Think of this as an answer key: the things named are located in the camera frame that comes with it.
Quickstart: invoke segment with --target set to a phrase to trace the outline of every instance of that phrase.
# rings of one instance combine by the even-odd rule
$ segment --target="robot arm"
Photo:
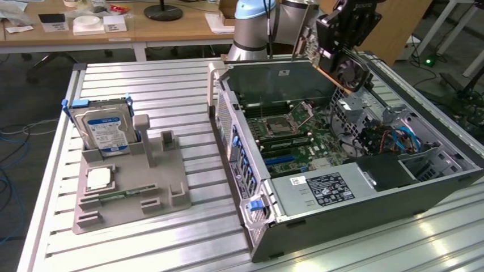
[[[306,0],[283,0],[279,5],[275,0],[240,0],[228,60],[267,58],[271,27],[274,42],[295,44],[294,57],[308,57],[339,87],[347,92],[358,91],[370,71],[352,49],[376,27],[382,19],[376,5],[384,1],[339,0],[334,12],[319,16],[319,5]]]

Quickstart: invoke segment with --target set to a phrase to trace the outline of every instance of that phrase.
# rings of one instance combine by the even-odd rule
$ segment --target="gray 3d-printed holder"
[[[148,115],[134,117],[142,141],[130,154],[104,158],[99,150],[83,150],[72,231],[82,234],[191,207],[179,139],[172,131],[148,139]],[[112,180],[88,189],[88,173],[110,168]]]

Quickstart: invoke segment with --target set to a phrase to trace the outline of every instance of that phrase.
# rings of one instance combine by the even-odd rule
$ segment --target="side panel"
[[[271,227],[252,251],[252,262],[280,257],[391,221],[423,213],[463,187],[462,182],[466,183],[467,180],[478,178],[480,174],[478,172],[460,179],[434,182]]]

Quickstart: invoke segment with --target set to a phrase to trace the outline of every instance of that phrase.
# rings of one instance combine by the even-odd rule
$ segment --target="hard drive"
[[[139,141],[132,122],[132,100],[126,98],[74,100],[70,116],[86,149],[99,149],[104,157],[130,153],[128,144]]]

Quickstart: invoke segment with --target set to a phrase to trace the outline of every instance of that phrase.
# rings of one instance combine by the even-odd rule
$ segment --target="gray floor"
[[[423,20],[416,30],[416,35],[424,37],[435,18]],[[434,45],[439,42],[442,35],[452,26],[444,25],[438,37],[434,39]],[[467,69],[472,60],[484,49],[484,41],[474,38],[467,33],[462,33],[456,42],[447,52],[447,63],[439,62],[432,68],[435,73],[448,72],[458,79],[467,83],[460,74]],[[218,46],[218,52],[226,52],[227,46]],[[424,56],[432,52],[432,48],[423,54]],[[114,50],[115,56],[106,58],[104,52],[74,52],[72,55],[80,62],[126,62],[135,61],[132,50]],[[179,56],[171,55],[170,48],[162,50],[151,50],[151,60],[162,60],[168,58],[196,58],[202,57],[200,47],[180,48]],[[40,60],[44,54],[34,54],[32,61],[24,61],[19,54],[12,54],[6,63],[0,64],[0,127],[10,124],[30,124],[39,120],[59,117],[60,101],[66,95],[67,84],[71,76],[71,64],[64,59],[56,59],[48,67],[39,73],[40,83],[31,86],[26,83],[24,72],[32,66],[35,61]],[[399,62],[394,66],[402,77],[410,82],[428,78],[432,74],[414,67],[408,62]],[[426,90],[444,90],[439,85],[439,79],[431,80],[419,85]],[[480,80],[479,88],[484,88],[484,79]],[[42,126],[40,130],[48,130],[55,124]],[[54,134],[32,136],[30,139],[31,151],[22,163],[8,169],[8,174],[15,183],[20,198],[26,208],[26,227],[16,234],[18,240],[8,241],[0,245],[0,271],[15,271],[24,240],[22,236],[27,234],[30,218],[35,208],[38,190],[42,183],[44,166],[52,144]],[[15,148],[12,143],[0,141],[0,158],[3,158]],[[0,203],[4,202],[4,195],[0,195]],[[6,237],[20,223],[19,205],[12,200],[6,211],[0,214],[0,237]]]

